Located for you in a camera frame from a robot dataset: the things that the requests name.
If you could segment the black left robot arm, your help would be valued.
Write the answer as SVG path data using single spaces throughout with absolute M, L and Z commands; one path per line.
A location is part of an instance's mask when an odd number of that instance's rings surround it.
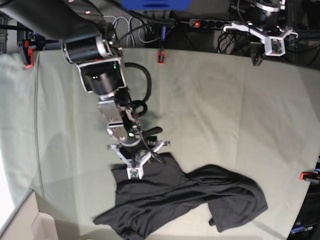
M 229 0 L 228 11 L 245 25 L 273 29 L 279 25 L 285 9 L 285 0 Z

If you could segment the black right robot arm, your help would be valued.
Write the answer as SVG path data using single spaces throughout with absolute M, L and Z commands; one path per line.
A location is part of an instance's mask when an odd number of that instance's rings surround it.
M 84 90 L 98 96 L 98 108 L 121 158 L 131 157 L 134 166 L 151 158 L 162 161 L 158 150 L 163 143 L 157 140 L 162 129 L 144 130 L 139 121 L 148 110 L 151 76 L 145 72 L 145 97 L 132 100 L 122 49 L 111 23 L 83 18 L 64 0 L 3 0 L 0 9 L 37 34 L 60 42 L 66 61 L 76 65 Z

